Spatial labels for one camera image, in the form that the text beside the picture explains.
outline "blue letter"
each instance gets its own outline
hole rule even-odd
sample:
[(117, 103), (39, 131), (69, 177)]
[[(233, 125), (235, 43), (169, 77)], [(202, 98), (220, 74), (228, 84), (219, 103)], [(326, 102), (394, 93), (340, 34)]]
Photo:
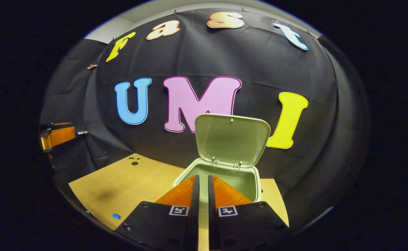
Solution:
[(137, 89), (137, 112), (130, 113), (128, 110), (126, 91), (129, 88), (128, 82), (116, 84), (114, 90), (117, 95), (119, 117), (127, 124), (141, 124), (147, 118), (148, 97), (147, 89), (151, 84), (151, 78), (139, 78), (134, 81), (134, 87)]
[(283, 25), (283, 24), (273, 24), (276, 27), (280, 28), (283, 32), (283, 34), (285, 34), (285, 37), (291, 42), (293, 43), (295, 46), (304, 49), (305, 51), (308, 49), (308, 47), (306, 46), (306, 44), (301, 43), (297, 37), (300, 38), (300, 35), (298, 35), (297, 33), (293, 32), (291, 29), (289, 29), (289, 27)]

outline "orange letter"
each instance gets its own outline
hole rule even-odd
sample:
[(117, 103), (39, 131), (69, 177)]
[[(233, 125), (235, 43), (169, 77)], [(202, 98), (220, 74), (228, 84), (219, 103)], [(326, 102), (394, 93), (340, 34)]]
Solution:
[(177, 27), (179, 25), (178, 20), (168, 21), (162, 24), (159, 24), (153, 28), (153, 31), (147, 35), (147, 40), (154, 40), (161, 36), (169, 36), (178, 32), (180, 29)]
[(244, 25), (240, 18), (243, 18), (243, 16), (235, 12), (216, 12), (210, 15), (212, 20), (207, 21), (207, 26), (211, 28), (236, 29)]
[(136, 34), (136, 32), (132, 32), (126, 36), (124, 36), (123, 38), (119, 39), (116, 41), (113, 50), (111, 51), (111, 53), (109, 54), (109, 57), (106, 59), (106, 62), (108, 62), (109, 60), (115, 58), (118, 56), (119, 52), (118, 50), (121, 50), (123, 48), (123, 46), (125, 46), (126, 42), (128, 41), (129, 38), (132, 38), (134, 35)]
[(283, 104), (282, 113), (277, 128), (272, 137), (267, 140), (266, 146), (287, 149), (294, 143), (292, 135), (294, 135), (303, 109), (308, 107), (308, 100), (292, 92), (280, 93), (279, 100)]

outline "pink letter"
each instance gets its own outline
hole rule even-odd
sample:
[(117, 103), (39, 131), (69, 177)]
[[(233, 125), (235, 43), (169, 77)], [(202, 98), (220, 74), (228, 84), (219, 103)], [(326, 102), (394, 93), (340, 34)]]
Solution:
[(199, 100), (186, 77), (166, 78), (164, 86), (168, 89), (168, 121), (164, 128), (170, 132), (183, 132), (185, 126), (180, 119), (182, 112), (188, 128), (195, 133), (195, 119), (202, 113), (232, 115), (235, 93), (241, 88), (241, 81), (231, 77), (216, 77), (210, 81)]

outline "black fabric backdrop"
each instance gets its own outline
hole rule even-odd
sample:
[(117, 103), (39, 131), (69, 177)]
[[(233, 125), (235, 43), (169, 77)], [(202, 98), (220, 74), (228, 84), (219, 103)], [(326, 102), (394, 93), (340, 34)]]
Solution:
[[(327, 53), (330, 42), (324, 47), (305, 31), (270, 17), (235, 11), (242, 14), (243, 27), (207, 27), (210, 14), (218, 11), (233, 12), (198, 9), (136, 27), (119, 37), (136, 32), (107, 63), (114, 43), (83, 39), (60, 64), (46, 90), (40, 122), (68, 121), (77, 131), (88, 131), (53, 152), (56, 181), (70, 197), (67, 183), (134, 152), (184, 168), (199, 157), (195, 135), (187, 127), (182, 133), (164, 129), (168, 92), (162, 84), (171, 76), (187, 77), (197, 97), (214, 77), (238, 78), (242, 88), (236, 92), (233, 114), (265, 120), (271, 134), (282, 108), (281, 92), (308, 99), (294, 145), (267, 147), (256, 165), (261, 178), (275, 179), (294, 230), (333, 206), (352, 184), (365, 157), (369, 130), (367, 102), (352, 66), (336, 48)], [(180, 21), (179, 32), (146, 40), (153, 27), (170, 20)], [(273, 23), (297, 32), (308, 51), (291, 44)], [(96, 63), (97, 68), (86, 69)], [(114, 86), (144, 77), (152, 79), (148, 117), (139, 125), (126, 124), (117, 113)], [(135, 112), (132, 85), (127, 96), (128, 108)]]

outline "wooden table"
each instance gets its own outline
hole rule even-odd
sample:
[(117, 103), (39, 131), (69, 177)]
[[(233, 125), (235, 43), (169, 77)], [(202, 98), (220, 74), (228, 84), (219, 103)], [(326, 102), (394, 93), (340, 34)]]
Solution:
[[(132, 154), (107, 167), (69, 183), (83, 206), (105, 226), (116, 230), (141, 201), (155, 202), (173, 187), (184, 168), (140, 154)], [(273, 178), (261, 178), (262, 201), (266, 201), (287, 225), (289, 220)], [(121, 220), (113, 217), (116, 213)], [(199, 211), (200, 251), (209, 250), (209, 213)]]

